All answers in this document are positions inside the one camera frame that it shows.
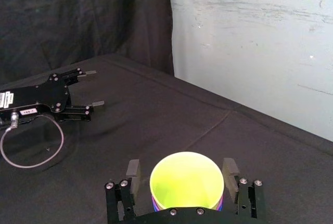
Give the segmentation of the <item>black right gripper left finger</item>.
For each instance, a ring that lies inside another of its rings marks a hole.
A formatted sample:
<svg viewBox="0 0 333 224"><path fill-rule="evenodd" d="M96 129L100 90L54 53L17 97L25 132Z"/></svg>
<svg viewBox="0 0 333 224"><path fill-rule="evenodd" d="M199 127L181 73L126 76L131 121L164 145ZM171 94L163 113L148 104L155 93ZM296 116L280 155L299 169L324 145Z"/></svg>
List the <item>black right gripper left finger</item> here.
<svg viewBox="0 0 333 224"><path fill-rule="evenodd" d="M140 185L140 161L130 160L125 178L119 183L108 181L105 184L107 223L120 223L118 203L124 210L123 220L133 219L136 215L134 205Z"/></svg>

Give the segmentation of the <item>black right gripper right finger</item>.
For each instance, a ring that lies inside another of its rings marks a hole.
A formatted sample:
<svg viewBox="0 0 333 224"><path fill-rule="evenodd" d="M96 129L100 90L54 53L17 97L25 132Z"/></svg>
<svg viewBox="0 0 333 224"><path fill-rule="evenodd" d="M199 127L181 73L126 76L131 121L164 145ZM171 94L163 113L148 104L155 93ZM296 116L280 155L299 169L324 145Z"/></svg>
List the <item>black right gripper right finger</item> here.
<svg viewBox="0 0 333 224"><path fill-rule="evenodd" d="M222 166L224 183L235 204L232 221L267 221L263 182L251 181L240 174L232 158L225 158Z"/></svg>

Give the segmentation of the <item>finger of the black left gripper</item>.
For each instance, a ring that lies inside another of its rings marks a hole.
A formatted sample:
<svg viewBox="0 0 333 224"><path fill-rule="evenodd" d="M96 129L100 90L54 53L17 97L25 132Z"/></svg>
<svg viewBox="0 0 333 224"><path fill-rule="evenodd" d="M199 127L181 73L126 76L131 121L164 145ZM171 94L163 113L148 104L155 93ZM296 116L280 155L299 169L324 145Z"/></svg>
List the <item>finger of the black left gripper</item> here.
<svg viewBox="0 0 333 224"><path fill-rule="evenodd" d="M87 79L91 79L96 74L96 70L83 71L80 68L76 68L68 72L62 73L61 78L64 80L65 83L78 83Z"/></svg>
<svg viewBox="0 0 333 224"><path fill-rule="evenodd" d="M64 121L90 121L94 110L102 109L105 105L104 101L93 102L86 106L65 106L62 110L56 110L53 117L57 122Z"/></svg>

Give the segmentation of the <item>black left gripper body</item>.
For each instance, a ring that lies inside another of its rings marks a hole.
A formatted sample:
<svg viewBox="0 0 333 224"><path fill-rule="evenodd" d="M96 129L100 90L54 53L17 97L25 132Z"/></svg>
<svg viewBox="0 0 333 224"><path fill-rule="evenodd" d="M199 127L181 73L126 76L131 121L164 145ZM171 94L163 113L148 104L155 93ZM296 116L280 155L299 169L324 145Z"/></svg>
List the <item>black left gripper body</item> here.
<svg viewBox="0 0 333 224"><path fill-rule="evenodd" d="M68 73L54 73L39 85L1 90L1 125L9 125L13 112L19 117L27 117L64 111L71 104L69 85L71 76Z"/></svg>

